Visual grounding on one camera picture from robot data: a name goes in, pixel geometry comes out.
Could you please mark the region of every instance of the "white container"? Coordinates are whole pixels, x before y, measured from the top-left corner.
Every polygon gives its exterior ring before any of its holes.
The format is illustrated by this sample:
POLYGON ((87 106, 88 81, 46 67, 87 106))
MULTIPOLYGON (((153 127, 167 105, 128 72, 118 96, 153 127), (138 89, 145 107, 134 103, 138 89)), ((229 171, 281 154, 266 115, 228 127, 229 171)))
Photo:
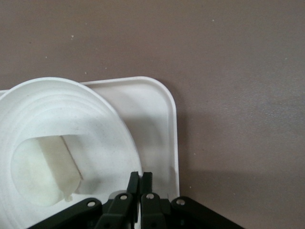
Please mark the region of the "white container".
MULTIPOLYGON (((107 100, 127 125, 143 172, 153 173, 153 191, 170 200, 179 196, 176 108, 168 89, 141 76, 82 84, 107 100)), ((0 222, 1 228, 9 225, 0 222)))

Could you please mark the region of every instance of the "metal screw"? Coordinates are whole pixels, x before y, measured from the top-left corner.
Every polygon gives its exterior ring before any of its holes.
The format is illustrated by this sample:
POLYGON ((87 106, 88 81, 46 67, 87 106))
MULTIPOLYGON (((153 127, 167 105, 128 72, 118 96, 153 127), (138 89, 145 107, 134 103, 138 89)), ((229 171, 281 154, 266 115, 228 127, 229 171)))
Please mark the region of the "metal screw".
POLYGON ((148 199, 153 199, 153 198, 154 198, 153 193, 149 193, 149 194, 147 194, 147 195, 146 195, 146 198, 148 198, 148 199))
POLYGON ((121 200, 126 200, 126 199, 127 199, 127 196, 126 196, 126 195, 122 195, 122 196, 120 197, 120 199, 121 199, 121 200))
POLYGON ((87 204, 88 207, 93 207, 95 205, 95 202, 94 201, 91 201, 87 204))
POLYGON ((185 201, 183 199, 177 199, 176 204, 183 206, 185 201))

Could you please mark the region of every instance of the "gray surface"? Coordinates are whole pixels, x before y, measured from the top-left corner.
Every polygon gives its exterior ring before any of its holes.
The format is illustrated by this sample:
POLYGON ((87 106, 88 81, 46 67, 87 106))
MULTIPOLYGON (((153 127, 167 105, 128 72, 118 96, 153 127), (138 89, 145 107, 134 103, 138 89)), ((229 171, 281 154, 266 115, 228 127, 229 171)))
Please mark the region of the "gray surface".
POLYGON ((304 228, 304 1, 2 1, 0 89, 146 75, 178 110, 181 194, 304 228))

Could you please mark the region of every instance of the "sponge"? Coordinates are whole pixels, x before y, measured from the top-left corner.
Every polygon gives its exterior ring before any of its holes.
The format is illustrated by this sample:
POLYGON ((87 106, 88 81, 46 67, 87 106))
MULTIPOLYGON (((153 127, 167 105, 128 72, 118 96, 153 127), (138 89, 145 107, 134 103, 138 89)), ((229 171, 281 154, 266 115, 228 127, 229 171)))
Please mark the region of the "sponge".
POLYGON ((11 162, 18 192, 30 203, 51 206, 72 200, 81 181, 63 136, 44 136, 21 142, 11 162))

